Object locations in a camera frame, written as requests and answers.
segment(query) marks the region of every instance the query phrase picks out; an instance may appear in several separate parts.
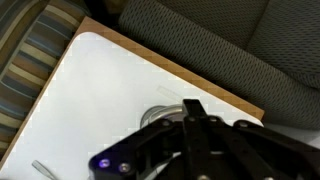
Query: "black metal bracket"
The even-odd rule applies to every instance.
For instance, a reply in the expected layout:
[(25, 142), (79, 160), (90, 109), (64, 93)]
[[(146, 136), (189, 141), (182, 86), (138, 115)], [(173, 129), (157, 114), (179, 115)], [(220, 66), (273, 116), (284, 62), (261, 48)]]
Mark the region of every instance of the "black metal bracket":
[(167, 164), (155, 179), (320, 179), (320, 150), (245, 120), (230, 127), (198, 100), (183, 107), (183, 122), (158, 120), (94, 156), (91, 178), (142, 180)]

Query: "seat cushion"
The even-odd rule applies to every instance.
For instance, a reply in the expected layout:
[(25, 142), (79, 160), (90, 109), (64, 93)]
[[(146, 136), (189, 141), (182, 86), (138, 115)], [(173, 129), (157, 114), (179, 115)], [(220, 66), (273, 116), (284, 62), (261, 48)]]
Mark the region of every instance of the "seat cushion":
[(320, 89), (319, 0), (271, 0), (247, 50), (304, 85)]
[(172, 11), (245, 49), (269, 0), (157, 0)]
[(76, 1), (0, 0), (0, 155), (88, 15)]
[(320, 129), (318, 91), (158, 1), (129, 1), (119, 24), (148, 48), (265, 110), (264, 122)]

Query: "white board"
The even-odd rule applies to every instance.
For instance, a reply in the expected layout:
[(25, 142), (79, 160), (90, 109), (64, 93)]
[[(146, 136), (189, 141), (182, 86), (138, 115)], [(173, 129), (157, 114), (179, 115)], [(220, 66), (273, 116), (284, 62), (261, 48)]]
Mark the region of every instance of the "white board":
[(12, 180), (46, 179), (38, 160), (62, 180), (86, 180), (96, 153), (139, 129), (155, 105), (199, 99), (208, 114), (232, 125), (253, 116), (198, 89), (94, 33), (79, 35), (0, 172)]

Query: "striped fabric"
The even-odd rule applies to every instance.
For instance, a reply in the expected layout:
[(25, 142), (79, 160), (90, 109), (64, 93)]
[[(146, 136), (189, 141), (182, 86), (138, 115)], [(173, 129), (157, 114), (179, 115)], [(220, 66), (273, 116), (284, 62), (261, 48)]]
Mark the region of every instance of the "striped fabric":
[(83, 5), (82, 0), (0, 0), (0, 157), (89, 15)]

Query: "wooden edge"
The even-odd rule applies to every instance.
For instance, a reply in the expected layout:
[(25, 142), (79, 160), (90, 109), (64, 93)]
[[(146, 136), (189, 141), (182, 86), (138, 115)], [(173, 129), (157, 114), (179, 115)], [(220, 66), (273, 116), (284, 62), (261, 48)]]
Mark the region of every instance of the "wooden edge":
[(170, 60), (160, 56), (159, 54), (143, 47), (142, 45), (134, 42), (133, 40), (119, 34), (118, 32), (109, 29), (107, 27), (105, 27), (104, 25), (94, 21), (93, 19), (89, 18), (89, 17), (85, 17), (80, 25), (80, 27), (78, 28), (78, 30), (76, 31), (74, 37), (72, 38), (71, 42), (69, 43), (67, 49), (65, 50), (64, 54), (62, 55), (61, 59), (59, 60), (57, 66), (54, 68), (52, 74), (50, 75), (48, 81), (46, 82), (46, 84), (44, 85), (42, 91), (40, 92), (36, 102), (34, 103), (34, 105), (32, 106), (28, 116), (26, 117), (26, 119), (24, 120), (24, 122), (22, 123), (19, 131), (17, 132), (17, 134), (15, 135), (15, 137), (13, 138), (8, 150), (6, 151), (6, 153), (4, 154), (1, 162), (0, 162), (0, 170), (2, 169), (6, 159), (9, 157), (15, 143), (17, 142), (18, 138), (20, 137), (23, 129), (25, 128), (26, 124), (28, 123), (32, 113), (34, 112), (37, 104), (39, 103), (40, 99), (42, 98), (44, 92), (46, 91), (49, 83), (51, 82), (55, 72), (57, 71), (57, 69), (59, 68), (60, 64), (61, 64), (61, 60), (64, 58), (67, 50), (69, 49), (71, 43), (73, 42), (73, 40), (76, 38), (76, 36), (78, 36), (81, 33), (84, 32), (94, 32), (99, 34), (100, 36), (105, 37), (106, 39), (109, 39), (110, 41), (118, 44), (119, 46), (131, 51), (132, 53), (135, 53), (136, 55), (150, 61), (151, 63), (165, 69), (166, 71), (180, 77), (181, 79), (197, 86), (198, 88), (216, 96), (217, 98), (241, 109), (242, 111), (252, 115), (253, 117), (261, 120), (262, 116), (264, 114), (264, 111), (256, 106), (254, 106), (253, 104), (239, 98), (238, 96), (222, 89), (221, 87), (212, 84), (211, 82), (207, 81), (206, 79), (192, 73), (191, 71), (179, 66), (176, 63), (171, 62)]

